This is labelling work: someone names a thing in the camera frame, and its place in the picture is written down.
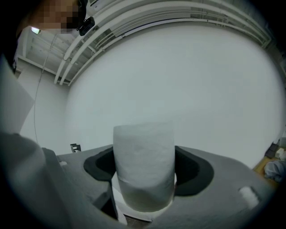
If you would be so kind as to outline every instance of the ceiling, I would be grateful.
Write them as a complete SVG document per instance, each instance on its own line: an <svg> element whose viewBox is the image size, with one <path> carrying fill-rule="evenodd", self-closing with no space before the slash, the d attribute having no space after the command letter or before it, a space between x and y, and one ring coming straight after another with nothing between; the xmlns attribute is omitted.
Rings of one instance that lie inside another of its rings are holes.
<svg viewBox="0 0 286 229"><path fill-rule="evenodd" d="M268 50L286 76L285 58L267 22L242 0L92 0L87 7L89 16L94 17L96 24L83 37L76 30L55 35L24 29L19 38L18 58L42 68L49 55L45 70L55 76L55 83L70 86L99 54L126 36L160 24L189 21L243 33Z"/></svg>

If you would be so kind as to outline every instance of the gray cloth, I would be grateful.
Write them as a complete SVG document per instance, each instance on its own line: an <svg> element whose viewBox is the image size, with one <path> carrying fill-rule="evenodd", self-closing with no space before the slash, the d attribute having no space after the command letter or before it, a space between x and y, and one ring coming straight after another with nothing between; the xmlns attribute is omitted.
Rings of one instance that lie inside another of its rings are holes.
<svg viewBox="0 0 286 229"><path fill-rule="evenodd" d="M265 171L265 178L270 178L280 183L286 176L286 162L270 161L265 165L264 171Z"/></svg>

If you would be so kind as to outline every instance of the white wall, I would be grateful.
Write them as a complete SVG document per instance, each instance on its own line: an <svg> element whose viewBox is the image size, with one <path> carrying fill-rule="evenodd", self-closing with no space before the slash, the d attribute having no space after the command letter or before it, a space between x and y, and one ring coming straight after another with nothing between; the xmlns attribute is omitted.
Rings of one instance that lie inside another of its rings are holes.
<svg viewBox="0 0 286 229"><path fill-rule="evenodd" d="M176 145L253 167L281 136L285 90L252 41L186 23L126 40L96 60L70 91L67 134L83 150L112 144L116 125L171 120Z"/></svg>
<svg viewBox="0 0 286 229"><path fill-rule="evenodd" d="M18 81L35 99L41 69L30 64L22 71ZM36 99L36 132L38 144L49 148L56 155L71 153L65 138L65 108L69 87L54 84L54 75L44 72ZM34 106L30 110L20 134L36 141L34 129Z"/></svg>

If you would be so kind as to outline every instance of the white pipe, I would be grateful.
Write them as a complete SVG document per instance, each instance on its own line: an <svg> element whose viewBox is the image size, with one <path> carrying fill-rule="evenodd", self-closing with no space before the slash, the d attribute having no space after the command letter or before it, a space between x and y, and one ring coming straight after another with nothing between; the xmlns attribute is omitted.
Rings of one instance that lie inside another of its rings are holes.
<svg viewBox="0 0 286 229"><path fill-rule="evenodd" d="M102 49L100 49L94 56L92 56L85 64L83 67L81 67L81 69L75 74L75 76L73 77L73 79L70 81L70 83L68 84L68 86L70 86L72 84L72 82L77 78L77 76L81 73L81 71L95 58L97 57L102 51L104 51L106 48L108 48L109 46L111 46L112 44L114 44L115 42L121 40L123 37L127 37L133 33L136 33L138 31L141 31L143 29L147 29L149 27L153 27L156 25L162 25L162 24L167 24L167 23L173 23L173 22L183 22L183 21L194 21L194 22L207 22L207 23L212 23L212 24L218 24L218 25L225 25L237 30L240 30L241 32L247 33L250 36L256 38L257 40L259 40L258 37L256 37L255 35L253 35L252 33L248 32L247 30L244 30L242 28L239 28L237 26L234 25L230 25L228 23L223 23L223 22L219 22L219 21L214 21L214 20L207 20L207 19L196 19L196 18L178 18L178 19L168 19L168 20L164 20L164 21L155 21L140 27L137 27L133 30L130 30L128 32L126 32L125 34L121 35L120 37L117 37L116 39L112 40L110 43L108 43L107 45L105 45Z"/></svg>
<svg viewBox="0 0 286 229"><path fill-rule="evenodd" d="M269 39L271 39L270 35L255 21L253 20L253 18L251 18L249 15L247 15L246 13L244 13L243 11L241 11L240 9L238 9L237 7L235 7L232 4L229 4L223 0L209 0L211 2L215 2L218 4L221 4L235 12L237 12L238 14L240 14L241 16L245 17L247 20L249 20L250 22L252 22L257 28L259 28Z"/></svg>
<svg viewBox="0 0 286 229"><path fill-rule="evenodd" d="M69 64L68 64L68 67L67 67L67 69L66 69L66 71L65 71L64 74L63 74L63 77L62 77L62 79L61 79L59 85L63 85L63 82L64 82L64 80L66 79L67 74L69 73L69 71L70 71L71 68L72 68L72 64L69 63Z"/></svg>
<svg viewBox="0 0 286 229"><path fill-rule="evenodd" d="M262 48L266 49L266 47L269 45L269 43L271 42L271 39L266 41L263 45Z"/></svg>
<svg viewBox="0 0 286 229"><path fill-rule="evenodd" d="M32 61L32 60L30 60L30 59L24 57L24 56L18 55L17 57L18 57L19 59L23 60L23 61L26 61L26 62L28 62L28 63L30 63L30 64L32 64L32 65L38 67L38 68L43 69L43 66L42 66L42 65L40 65L40 64L38 64L38 63L36 63L36 62L34 62L34 61ZM54 75L56 74L56 72L54 72L54 71L52 71L52 70L50 70L50 69L48 69L48 68L46 68L46 67L44 68L44 70L47 71L47 72L49 72L49 73L52 73L52 74L54 74Z"/></svg>
<svg viewBox="0 0 286 229"><path fill-rule="evenodd" d="M252 29L256 34L261 36L262 38L264 37L259 31L257 31L252 25L249 23L245 22L241 18L237 17L233 13L230 13L226 10L214 7L214 6L209 6L203 3L196 3L196 2L188 2L188 1L168 1L168 2L159 2L159 3L152 3L152 4L147 4L141 7L137 7L135 9L129 10L118 17L114 18L113 20L107 22L104 26L102 26L100 29L98 29L84 44L83 46L80 47L80 49L77 51L77 53L74 55L74 57L71 60L71 64L74 64L79 56L84 52L84 50L87 48L88 45L90 45L97 37L99 37L104 31L107 29L111 28L112 26L122 22L123 20L134 16L138 13L143 13L147 12L149 10L154 10L154 9L160 9L160 8L166 8L166 7L195 7L195 8L203 8L211 11L215 11L217 13L225 14L229 16L230 18L240 22L241 24L247 26L248 28Z"/></svg>
<svg viewBox="0 0 286 229"><path fill-rule="evenodd" d="M159 17L159 16L167 16L167 15L172 15L172 14L180 14L180 13L191 13L191 14L199 14L199 15L204 15L204 14L207 14L209 16L213 16L213 17L217 17L217 18L221 18L223 19L222 16L218 16L218 15L215 15L215 14L211 14L211 13L206 13L206 12L201 12L201 11L189 11L189 10L175 10L175 11L164 11L164 12L158 12L158 13L153 13L153 14L149 14L149 15L146 15L146 16L143 16L143 17L140 17L140 18L137 18L133 21L130 21L118 28L116 28L115 30L112 31L112 33L108 34L107 36L105 36L103 39L101 39L96 47L99 47L102 42L106 41L106 38L108 38L110 35L114 35L114 34L118 34L120 33L122 30L126 30L127 28L129 27L132 27L134 25L136 25L137 23L141 23L143 22L144 20L150 20L152 18L156 18L156 17Z"/></svg>
<svg viewBox="0 0 286 229"><path fill-rule="evenodd" d="M88 46L88 48L89 48L91 51L93 51L94 53L97 52L97 51L96 51L94 48L92 48L90 45Z"/></svg>
<svg viewBox="0 0 286 229"><path fill-rule="evenodd" d="M58 83L59 83L59 81L58 81ZM63 84L69 84L69 82L64 82Z"/></svg>
<svg viewBox="0 0 286 229"><path fill-rule="evenodd" d="M59 75L60 75L60 73L61 73L61 71L62 71L62 69L63 69L65 63L66 63L66 61L65 61L64 59L62 59L62 62L61 62L61 64L59 65L59 68L58 68L58 70L57 70L57 73L55 74L54 84L57 84L58 79L59 79Z"/></svg>
<svg viewBox="0 0 286 229"><path fill-rule="evenodd" d="M102 49L100 49L96 54L94 54L81 68L80 70L75 74L75 76L72 78L72 80L69 82L68 86L71 85L71 83L76 79L76 77L80 74L80 72L94 59L96 58L101 52L105 51L106 48L113 45L117 41L121 40L123 36L116 37L114 40L109 42L107 45L105 45Z"/></svg>
<svg viewBox="0 0 286 229"><path fill-rule="evenodd" d="M114 5L116 5L116 4L120 3L120 2L122 2L122 0L115 0L115 1L113 1L113 2L111 2L111 3L109 3L107 6L105 6L105 7L102 8L101 10L97 11L97 12L93 15L93 17L96 18L98 15L102 14L104 11L108 10L109 8L113 7Z"/></svg>
<svg viewBox="0 0 286 229"><path fill-rule="evenodd" d="M125 0L125 1L119 2L118 4L116 4L116 5L112 6L112 7L110 7L110 8L107 9L107 10L105 10L102 14L99 14L99 15L94 19L94 21L95 21L95 26L97 26L99 23L101 23L103 20L105 20L107 17L110 17L110 15L116 13L117 11L122 10L122 9L124 9L125 7L129 6L129 5L132 5L132 4L134 4L134 3L138 3L138 2L141 2L141 1L144 1L144 0L132 0L132 1L130 1L130 0ZM77 36L77 38L73 41L73 43L71 44L71 46L67 49L66 54L64 55L64 59L65 59L65 60L67 60L67 59L70 57L70 55L71 55L72 51L75 49L75 47L79 44L79 42L80 42L85 36L87 36L87 35L89 34L89 32L87 32L86 35L84 35L84 36L80 36L80 35Z"/></svg>

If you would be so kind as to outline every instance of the paper towel roll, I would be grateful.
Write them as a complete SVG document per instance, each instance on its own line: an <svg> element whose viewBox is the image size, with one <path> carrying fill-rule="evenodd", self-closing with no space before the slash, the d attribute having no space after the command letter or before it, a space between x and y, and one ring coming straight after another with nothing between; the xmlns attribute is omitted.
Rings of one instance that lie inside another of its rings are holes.
<svg viewBox="0 0 286 229"><path fill-rule="evenodd" d="M172 124L114 127L113 144L118 182L126 204L140 212L166 207L174 193Z"/></svg>

